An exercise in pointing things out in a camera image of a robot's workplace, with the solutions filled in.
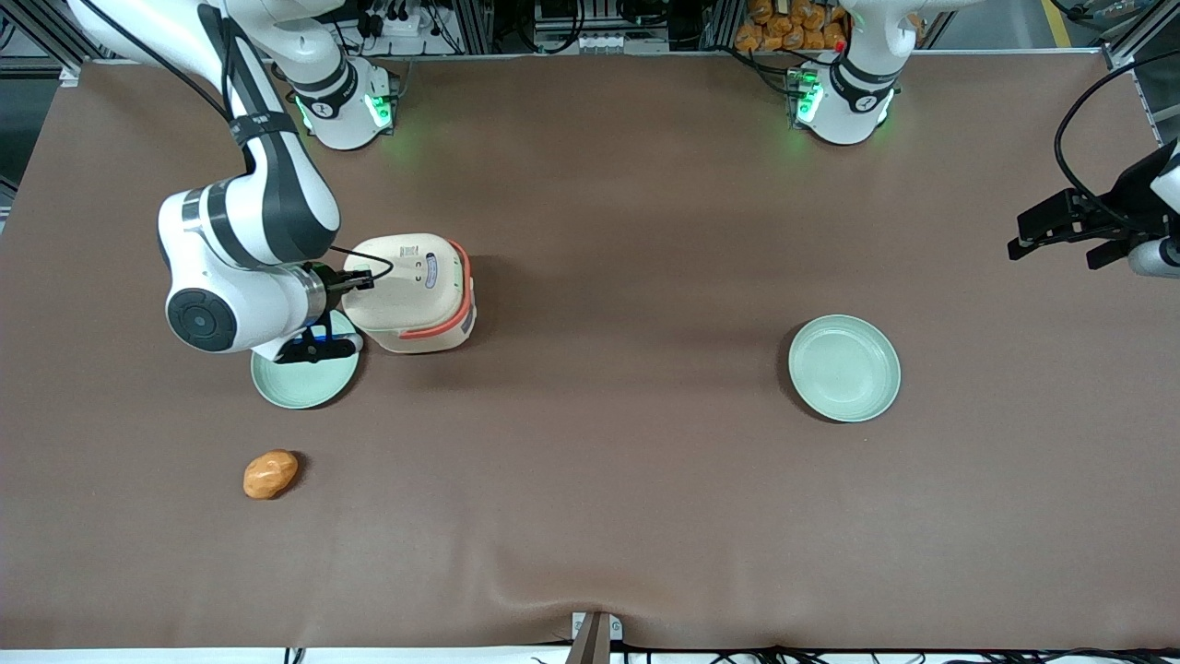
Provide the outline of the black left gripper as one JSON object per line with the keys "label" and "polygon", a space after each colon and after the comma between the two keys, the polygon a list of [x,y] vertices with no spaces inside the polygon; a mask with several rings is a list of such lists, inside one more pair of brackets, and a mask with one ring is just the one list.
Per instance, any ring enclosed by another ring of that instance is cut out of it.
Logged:
{"label": "black left gripper", "polygon": [[[1117,226],[1130,236],[1104,239],[1086,254],[1087,268],[1097,270],[1128,261],[1147,239],[1176,239],[1179,215],[1179,147],[1176,138],[1156,147],[1117,176],[1104,204],[1117,215]],[[1023,259],[1037,248],[1055,243],[1080,243],[1109,232],[1103,213],[1079,189],[1067,188],[1017,215],[1017,236],[1007,245],[1011,261]]]}

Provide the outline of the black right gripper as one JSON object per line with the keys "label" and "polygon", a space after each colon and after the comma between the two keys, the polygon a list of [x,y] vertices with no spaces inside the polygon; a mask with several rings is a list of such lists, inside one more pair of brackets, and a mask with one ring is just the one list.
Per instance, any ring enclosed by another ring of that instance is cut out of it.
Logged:
{"label": "black right gripper", "polygon": [[367,291],[374,289],[372,272],[368,269],[336,270],[326,264],[319,264],[317,278],[322,283],[322,287],[324,287],[324,294],[329,295],[329,297],[337,297],[337,295],[350,290]]}

